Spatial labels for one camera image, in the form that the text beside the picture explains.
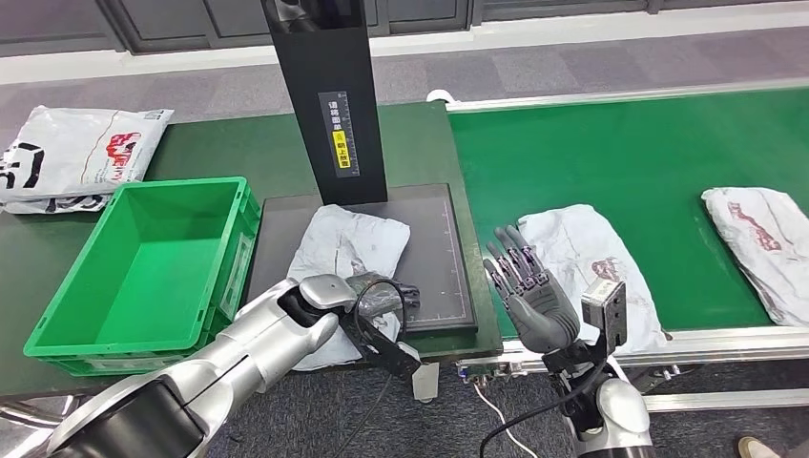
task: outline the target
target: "black pole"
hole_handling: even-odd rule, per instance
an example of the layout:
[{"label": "black pole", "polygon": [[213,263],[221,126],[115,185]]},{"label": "black pole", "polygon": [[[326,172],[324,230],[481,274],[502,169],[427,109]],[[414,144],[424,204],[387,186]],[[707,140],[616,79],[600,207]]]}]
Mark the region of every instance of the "black pole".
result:
[{"label": "black pole", "polygon": [[323,204],[387,201],[363,1],[260,1]]}]

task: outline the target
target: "black cable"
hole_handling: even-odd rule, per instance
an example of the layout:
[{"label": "black cable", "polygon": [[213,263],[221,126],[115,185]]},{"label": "black cable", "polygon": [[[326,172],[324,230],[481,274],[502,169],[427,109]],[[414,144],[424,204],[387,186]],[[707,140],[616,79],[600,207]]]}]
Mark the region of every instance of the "black cable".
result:
[{"label": "black cable", "polygon": [[489,441],[491,441],[494,438],[494,436],[500,434],[501,432],[505,431],[506,429],[509,429],[510,427],[513,427],[514,425],[517,425],[518,423],[524,422],[524,421],[526,421],[527,419],[529,419],[531,417],[534,417],[534,416],[539,415],[541,413],[545,413],[545,412],[547,412],[549,410],[553,410],[553,409],[561,406],[562,404],[566,403],[567,401],[575,398],[576,396],[581,394],[585,389],[590,387],[590,385],[595,383],[595,379],[597,379],[598,376],[601,374],[601,371],[604,370],[605,365],[607,365],[607,360],[606,359],[604,359],[601,363],[599,363],[595,367],[595,370],[592,372],[592,374],[590,374],[590,377],[588,377],[587,380],[585,380],[582,385],[577,386],[573,391],[566,394],[565,396],[562,396],[561,398],[554,401],[553,403],[537,407],[534,410],[529,410],[528,412],[520,415],[519,417],[508,420],[507,422],[505,422],[502,425],[500,425],[500,426],[496,427],[495,429],[493,429],[484,438],[484,440],[481,441],[480,453],[479,453],[480,458],[484,458],[483,455],[484,455],[484,450],[486,449],[486,445],[488,444]]},{"label": "black cable", "polygon": [[[396,290],[396,294],[399,295],[399,300],[402,301],[402,326],[399,329],[400,337],[401,337],[400,340],[403,340],[405,338],[405,335],[407,334],[407,314],[405,312],[405,293],[402,292],[402,289],[399,287],[398,284],[396,284],[396,282],[394,282],[392,280],[389,280],[389,279],[377,279],[377,280],[374,280],[371,283],[369,283],[365,288],[363,288],[363,291],[361,291],[360,294],[357,295],[357,300],[354,301],[354,309],[351,310],[351,313],[354,315],[354,325],[360,331],[360,338],[363,339],[366,343],[367,343],[367,339],[365,337],[365,333],[364,333],[364,331],[362,331],[362,328],[360,328],[360,301],[363,300],[363,297],[365,296],[365,294],[367,294],[369,289],[371,289],[372,287],[376,286],[377,284],[381,284],[381,283],[387,283],[387,284],[393,286],[393,289]],[[387,392],[387,387],[390,385],[390,380],[392,378],[393,378],[393,374],[390,374],[390,375],[387,376],[387,380],[384,381],[384,386],[382,387],[382,390],[380,391],[379,396],[377,396],[377,400],[374,401],[374,404],[372,404],[371,407],[365,412],[365,414],[363,415],[360,422],[357,424],[356,427],[354,427],[354,430],[351,431],[351,434],[349,434],[348,437],[342,442],[342,445],[340,446],[340,448],[337,449],[337,451],[334,453],[334,455],[332,455],[332,458],[338,458],[340,455],[342,455],[342,452],[345,450],[346,447],[348,447],[348,444],[351,443],[351,440],[354,439],[354,437],[357,435],[357,433],[360,432],[360,429],[362,429],[363,426],[365,426],[365,422],[368,421],[368,417],[371,416],[371,413],[373,413],[374,409],[376,409],[376,407],[379,405],[379,402],[382,400],[382,397]]]}]

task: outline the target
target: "green plastic crate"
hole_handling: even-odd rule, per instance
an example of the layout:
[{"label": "green plastic crate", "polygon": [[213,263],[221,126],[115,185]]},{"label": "green plastic crate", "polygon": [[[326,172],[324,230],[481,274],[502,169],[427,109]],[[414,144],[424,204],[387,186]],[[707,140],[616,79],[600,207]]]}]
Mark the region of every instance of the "green plastic crate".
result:
[{"label": "green plastic crate", "polygon": [[121,186],[24,353],[86,376],[202,348],[236,314],[260,212],[243,177]]}]

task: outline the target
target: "green table surface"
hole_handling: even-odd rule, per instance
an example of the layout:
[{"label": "green table surface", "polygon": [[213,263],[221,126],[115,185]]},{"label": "green table surface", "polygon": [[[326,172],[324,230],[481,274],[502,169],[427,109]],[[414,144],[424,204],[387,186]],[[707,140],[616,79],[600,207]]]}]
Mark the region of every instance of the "green table surface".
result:
[{"label": "green table surface", "polygon": [[809,90],[452,113],[450,122],[480,246],[497,225],[588,203],[637,261],[665,329],[771,324],[700,195],[762,186],[809,210]]},{"label": "green table surface", "polygon": [[[443,103],[379,109],[388,186],[448,183],[467,266],[478,332],[408,339],[424,356],[460,358],[501,348],[480,250],[454,140]],[[258,199],[317,193],[293,115],[169,126],[146,176],[149,180],[247,177]],[[0,397],[27,398],[94,389],[113,378],[75,378],[26,358],[22,347],[64,279],[98,215],[0,214]]]}]

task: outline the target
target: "white baseboard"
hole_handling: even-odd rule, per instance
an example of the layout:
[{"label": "white baseboard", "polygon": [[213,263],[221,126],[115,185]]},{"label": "white baseboard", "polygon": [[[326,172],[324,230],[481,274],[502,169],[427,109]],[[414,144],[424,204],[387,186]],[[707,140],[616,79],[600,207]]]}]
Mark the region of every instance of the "white baseboard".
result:
[{"label": "white baseboard", "polygon": [[[470,31],[371,38],[375,56],[456,52],[809,26],[809,0],[487,22]],[[96,51],[0,58],[0,84],[278,63],[272,46],[131,55]]]}]

